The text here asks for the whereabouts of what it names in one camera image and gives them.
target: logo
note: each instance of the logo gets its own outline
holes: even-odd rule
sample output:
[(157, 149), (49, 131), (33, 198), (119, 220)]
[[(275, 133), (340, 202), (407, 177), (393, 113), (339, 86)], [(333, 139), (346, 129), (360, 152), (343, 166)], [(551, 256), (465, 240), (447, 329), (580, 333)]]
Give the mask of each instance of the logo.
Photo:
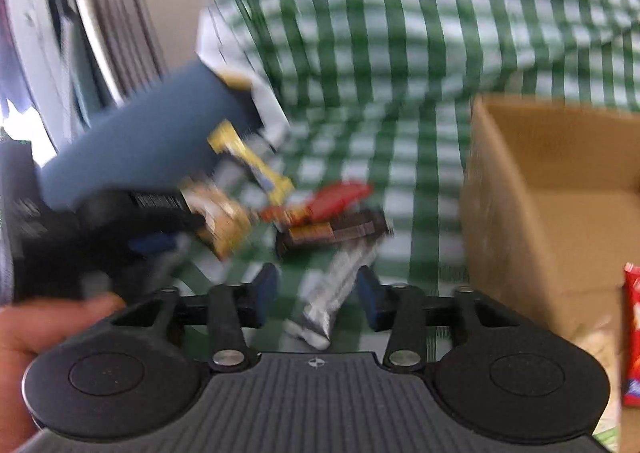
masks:
[(313, 359), (309, 360), (309, 362), (307, 363), (311, 368), (314, 369), (318, 369), (320, 367), (324, 367), (324, 359), (320, 359), (320, 357), (314, 357)]

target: silver wrapper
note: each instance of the silver wrapper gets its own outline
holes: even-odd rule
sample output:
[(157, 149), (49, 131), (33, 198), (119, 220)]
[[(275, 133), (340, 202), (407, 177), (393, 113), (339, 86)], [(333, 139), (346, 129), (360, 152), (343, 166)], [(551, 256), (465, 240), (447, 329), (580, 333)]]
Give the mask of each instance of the silver wrapper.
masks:
[(285, 330), (317, 350), (331, 344), (335, 316), (355, 285), (356, 274), (362, 265), (371, 265), (384, 237), (375, 242), (357, 239), (342, 244), (320, 283), (308, 296), (307, 303)]

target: red wrapper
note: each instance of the red wrapper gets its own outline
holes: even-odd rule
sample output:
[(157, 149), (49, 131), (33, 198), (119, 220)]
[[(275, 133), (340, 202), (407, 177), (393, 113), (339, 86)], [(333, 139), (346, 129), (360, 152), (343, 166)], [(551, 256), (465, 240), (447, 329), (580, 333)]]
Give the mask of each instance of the red wrapper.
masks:
[(272, 206), (260, 213), (263, 222), (276, 222), (284, 227), (325, 222), (363, 198), (372, 194), (372, 186), (345, 181), (325, 186), (297, 206)]
[(629, 310), (629, 367), (622, 398), (625, 406), (640, 407), (640, 267), (625, 265), (625, 290)]

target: cardboard box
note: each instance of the cardboard box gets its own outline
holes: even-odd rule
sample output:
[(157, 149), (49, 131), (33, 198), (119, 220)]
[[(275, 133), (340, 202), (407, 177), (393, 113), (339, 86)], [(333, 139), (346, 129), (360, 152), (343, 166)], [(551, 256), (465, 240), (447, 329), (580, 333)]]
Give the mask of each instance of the cardboard box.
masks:
[[(640, 115), (479, 98), (460, 213), (472, 285), (569, 340), (609, 321), (625, 357), (623, 267), (640, 263)], [(638, 410), (624, 411), (621, 451), (640, 451)]]

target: finger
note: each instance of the finger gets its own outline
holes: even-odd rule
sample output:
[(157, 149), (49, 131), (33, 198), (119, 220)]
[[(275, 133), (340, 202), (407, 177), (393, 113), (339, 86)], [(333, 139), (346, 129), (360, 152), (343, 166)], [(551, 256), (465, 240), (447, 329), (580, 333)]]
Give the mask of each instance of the finger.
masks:
[(31, 354), (0, 349), (0, 453), (13, 451), (36, 432), (20, 389), (31, 359)]
[(84, 302), (40, 299), (1, 309), (0, 349), (39, 354), (124, 306), (108, 293)]

